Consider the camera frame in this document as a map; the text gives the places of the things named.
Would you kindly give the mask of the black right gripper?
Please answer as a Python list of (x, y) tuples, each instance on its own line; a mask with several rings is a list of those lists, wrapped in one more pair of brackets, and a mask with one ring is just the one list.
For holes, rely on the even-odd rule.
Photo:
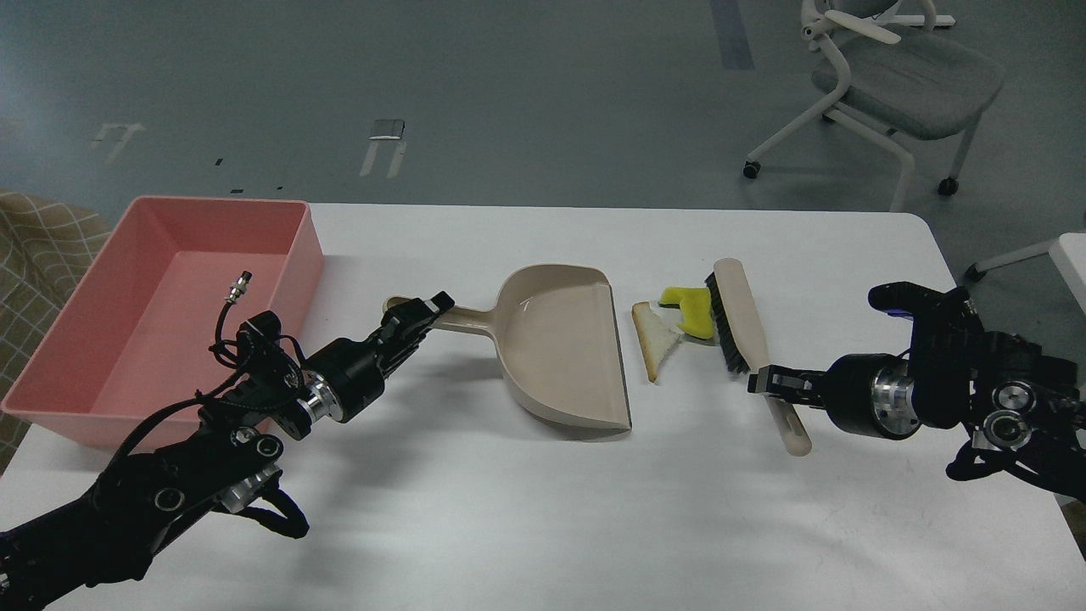
[(846, 433), (907, 440), (921, 427), (908, 361), (888, 353), (854, 353), (828, 371), (763, 365), (748, 374), (749, 394), (826, 411)]

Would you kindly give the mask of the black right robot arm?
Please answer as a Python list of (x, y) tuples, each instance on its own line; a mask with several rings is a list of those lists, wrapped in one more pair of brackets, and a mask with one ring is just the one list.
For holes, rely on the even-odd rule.
[(1078, 367), (1024, 338), (987, 330), (965, 289), (873, 287), (874, 310), (911, 321), (908, 351), (853, 353), (825, 371), (763, 365), (753, 394), (815, 407), (846, 433), (907, 440), (922, 427), (962, 427), (946, 467), (957, 482), (999, 472), (1083, 500)]

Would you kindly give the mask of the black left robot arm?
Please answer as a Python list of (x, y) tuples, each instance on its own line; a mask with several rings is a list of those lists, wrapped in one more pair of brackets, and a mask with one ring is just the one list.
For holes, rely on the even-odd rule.
[(229, 378), (148, 415), (81, 496), (3, 532), (4, 610), (42, 610), (81, 587), (143, 580), (156, 553), (211, 513), (304, 537), (310, 522), (280, 486), (285, 442), (258, 425), (272, 420), (303, 440), (323, 418), (349, 422), (455, 303), (447, 293), (404, 300), (368, 338), (338, 338), (304, 356), (294, 338), (283, 348), (272, 311), (222, 336), (250, 278), (230, 287), (210, 345)]

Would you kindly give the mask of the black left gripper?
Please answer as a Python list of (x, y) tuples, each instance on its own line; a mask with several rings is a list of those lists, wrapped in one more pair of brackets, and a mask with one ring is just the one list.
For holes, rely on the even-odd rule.
[(386, 380), (424, 342), (456, 302), (447, 293), (430, 298), (390, 297), (379, 330), (362, 341), (338, 338), (314, 353), (304, 370), (318, 375), (333, 395), (328, 416), (346, 423), (380, 397)]

